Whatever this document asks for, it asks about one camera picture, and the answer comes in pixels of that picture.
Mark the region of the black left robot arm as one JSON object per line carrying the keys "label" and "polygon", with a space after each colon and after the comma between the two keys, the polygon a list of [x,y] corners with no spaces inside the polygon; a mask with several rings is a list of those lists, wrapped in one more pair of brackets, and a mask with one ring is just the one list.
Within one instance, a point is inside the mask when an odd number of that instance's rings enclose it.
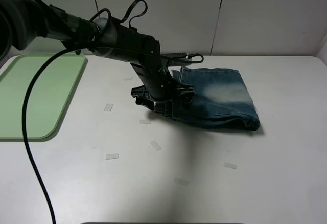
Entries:
{"label": "black left robot arm", "polygon": [[1,56],[11,47],[24,50],[37,37],[58,40],[71,51],[88,49],[99,57],[129,62],[142,82],[131,91],[138,105],[153,109],[157,102],[192,100],[193,87],[174,80],[168,70],[189,65],[186,53],[162,55],[158,40],[114,17],[84,20],[34,0],[1,0]]}

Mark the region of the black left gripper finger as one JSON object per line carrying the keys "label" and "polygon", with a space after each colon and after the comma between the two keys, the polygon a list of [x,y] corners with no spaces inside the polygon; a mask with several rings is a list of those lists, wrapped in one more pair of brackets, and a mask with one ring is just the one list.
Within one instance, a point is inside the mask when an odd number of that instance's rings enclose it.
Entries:
{"label": "black left gripper finger", "polygon": [[192,97],[194,96],[194,87],[191,85],[179,84],[174,86],[170,101],[179,101],[182,103],[190,103],[192,101]]}
{"label": "black left gripper finger", "polygon": [[131,96],[135,98],[135,104],[154,110],[155,101],[144,85],[131,89]]}

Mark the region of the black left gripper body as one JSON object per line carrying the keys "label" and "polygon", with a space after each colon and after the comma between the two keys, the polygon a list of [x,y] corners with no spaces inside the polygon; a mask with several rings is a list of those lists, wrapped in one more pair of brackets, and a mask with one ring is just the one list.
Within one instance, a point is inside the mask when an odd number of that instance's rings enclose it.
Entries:
{"label": "black left gripper body", "polygon": [[142,57],[136,63],[131,63],[131,66],[154,101],[166,101],[171,97],[177,84],[159,58]]}

